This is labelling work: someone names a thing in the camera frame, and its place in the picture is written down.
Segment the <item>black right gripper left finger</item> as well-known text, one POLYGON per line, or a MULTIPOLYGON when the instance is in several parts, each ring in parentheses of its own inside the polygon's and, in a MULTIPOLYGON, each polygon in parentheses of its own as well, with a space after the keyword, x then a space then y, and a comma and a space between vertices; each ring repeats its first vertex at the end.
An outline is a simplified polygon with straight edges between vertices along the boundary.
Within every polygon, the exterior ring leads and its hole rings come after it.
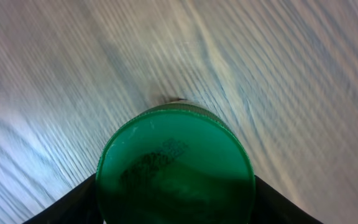
POLYGON ((103 224, 96 198, 96 174, 24 224, 103 224))

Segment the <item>green lidded jar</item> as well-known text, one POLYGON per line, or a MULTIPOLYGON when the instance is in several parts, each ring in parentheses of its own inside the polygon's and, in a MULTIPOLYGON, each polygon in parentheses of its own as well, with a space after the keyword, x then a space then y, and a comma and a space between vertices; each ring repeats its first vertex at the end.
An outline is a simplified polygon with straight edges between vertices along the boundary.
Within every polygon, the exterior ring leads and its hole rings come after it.
POLYGON ((255 177, 218 116, 177 101, 113 134, 96 170, 96 195, 107 223, 248 223, 255 177))

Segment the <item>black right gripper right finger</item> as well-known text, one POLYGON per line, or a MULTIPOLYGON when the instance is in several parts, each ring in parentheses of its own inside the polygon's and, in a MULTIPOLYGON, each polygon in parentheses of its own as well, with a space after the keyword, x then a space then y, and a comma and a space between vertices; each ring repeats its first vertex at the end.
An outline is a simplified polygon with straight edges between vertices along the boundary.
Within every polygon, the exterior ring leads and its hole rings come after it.
POLYGON ((322 224, 255 176, 255 203, 250 224, 322 224))

